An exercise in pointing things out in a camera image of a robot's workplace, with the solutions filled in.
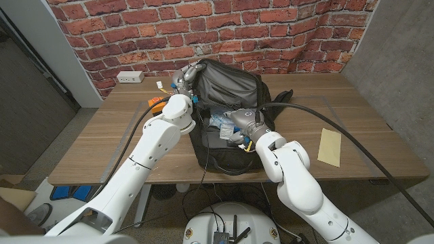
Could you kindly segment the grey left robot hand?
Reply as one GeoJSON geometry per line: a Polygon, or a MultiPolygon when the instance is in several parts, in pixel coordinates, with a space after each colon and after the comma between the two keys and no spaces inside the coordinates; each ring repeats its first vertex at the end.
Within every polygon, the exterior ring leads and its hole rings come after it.
{"type": "Polygon", "coordinates": [[[191,97],[191,94],[193,93],[193,79],[195,78],[196,74],[199,71],[203,70],[205,67],[206,64],[199,64],[198,62],[194,62],[192,64],[184,66],[180,70],[175,71],[172,75],[174,93],[191,97]]]}

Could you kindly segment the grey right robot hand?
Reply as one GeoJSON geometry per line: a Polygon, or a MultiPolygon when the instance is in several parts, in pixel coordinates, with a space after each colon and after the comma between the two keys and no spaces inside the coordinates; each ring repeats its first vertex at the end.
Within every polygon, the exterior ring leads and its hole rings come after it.
{"type": "Polygon", "coordinates": [[[241,133],[253,143],[257,143],[261,136],[271,132],[269,126],[264,122],[264,115],[261,112],[259,112],[259,122],[256,121],[255,109],[241,108],[225,112],[224,116],[230,118],[241,129],[241,133]]]}

